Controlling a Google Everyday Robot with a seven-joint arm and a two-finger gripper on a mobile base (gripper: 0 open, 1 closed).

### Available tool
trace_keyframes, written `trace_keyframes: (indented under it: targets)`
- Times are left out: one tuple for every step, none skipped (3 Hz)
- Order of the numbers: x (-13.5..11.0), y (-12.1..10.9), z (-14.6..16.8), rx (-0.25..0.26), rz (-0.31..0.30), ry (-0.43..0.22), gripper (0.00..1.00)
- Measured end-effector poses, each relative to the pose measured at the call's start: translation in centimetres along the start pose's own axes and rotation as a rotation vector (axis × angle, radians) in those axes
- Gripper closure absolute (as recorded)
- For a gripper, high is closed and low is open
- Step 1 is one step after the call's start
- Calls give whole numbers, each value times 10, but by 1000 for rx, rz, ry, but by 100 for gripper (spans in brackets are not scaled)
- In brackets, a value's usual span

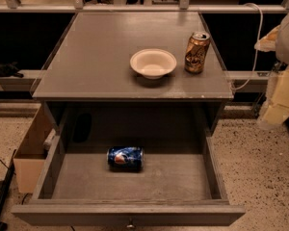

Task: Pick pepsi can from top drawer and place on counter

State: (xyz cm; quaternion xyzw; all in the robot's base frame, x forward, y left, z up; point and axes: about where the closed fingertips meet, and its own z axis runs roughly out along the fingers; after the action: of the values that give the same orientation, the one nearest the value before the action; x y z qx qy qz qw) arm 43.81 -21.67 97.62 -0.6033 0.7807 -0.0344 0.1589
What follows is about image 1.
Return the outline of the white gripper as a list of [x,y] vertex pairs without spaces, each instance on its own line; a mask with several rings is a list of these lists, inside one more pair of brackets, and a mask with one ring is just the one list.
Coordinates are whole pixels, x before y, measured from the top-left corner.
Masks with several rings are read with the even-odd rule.
[[[289,64],[289,13],[265,37],[259,39],[254,48],[262,52],[276,51],[276,57]],[[289,117],[289,65],[279,73],[270,75],[258,126],[271,130],[280,126]]]

